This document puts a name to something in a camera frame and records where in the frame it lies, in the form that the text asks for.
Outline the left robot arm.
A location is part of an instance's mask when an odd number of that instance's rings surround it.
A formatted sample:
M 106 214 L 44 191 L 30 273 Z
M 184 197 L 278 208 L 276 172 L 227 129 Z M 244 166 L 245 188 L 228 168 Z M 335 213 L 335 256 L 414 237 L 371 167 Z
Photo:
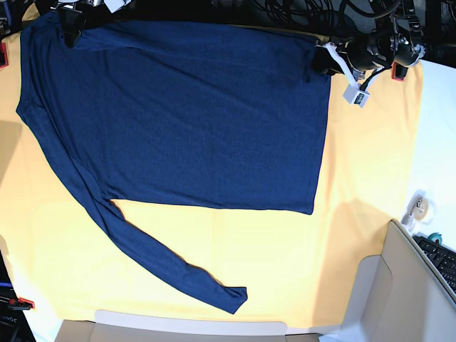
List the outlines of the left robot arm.
M 372 1 L 370 4 L 371 11 L 367 12 L 352 1 L 340 3 L 337 24 L 346 30 L 348 37 L 332 36 L 319 41 L 312 60 L 315 71 L 331 76 L 343 72 L 326 49 L 326 43 L 336 49 L 336 55 L 342 58 L 357 81 L 369 71 L 390 69 L 395 64 L 410 68 L 425 55 L 422 29 L 413 1 Z M 374 20 L 375 28 L 370 33 L 360 33 L 352 28 L 347 9 Z

